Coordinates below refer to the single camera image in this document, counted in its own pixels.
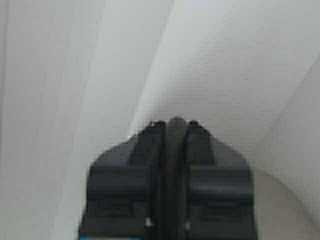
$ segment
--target white surface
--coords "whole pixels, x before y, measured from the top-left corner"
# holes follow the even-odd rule
[[[107,1],[52,240],[75,239],[89,164],[126,139],[170,7],[171,0]]]
[[[320,57],[250,158],[302,201],[320,226]]]
[[[8,0],[0,0],[0,133],[2,126],[2,106],[5,81],[5,50],[7,33]]]
[[[320,1],[177,0],[132,121],[197,119],[245,156],[320,52]]]
[[[10,0],[0,239],[48,240],[104,0]]]

